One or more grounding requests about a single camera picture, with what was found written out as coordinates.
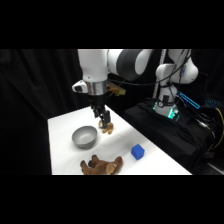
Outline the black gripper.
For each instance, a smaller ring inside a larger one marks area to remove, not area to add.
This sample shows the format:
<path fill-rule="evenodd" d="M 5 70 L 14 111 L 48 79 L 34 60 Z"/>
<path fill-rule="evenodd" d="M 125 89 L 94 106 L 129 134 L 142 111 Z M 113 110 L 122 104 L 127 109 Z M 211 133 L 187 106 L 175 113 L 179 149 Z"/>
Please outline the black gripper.
<path fill-rule="evenodd" d="M 101 115 L 101 126 L 106 127 L 111 122 L 110 112 L 105 110 L 106 95 L 89 95 L 88 98 L 94 117 L 98 118 Z"/>

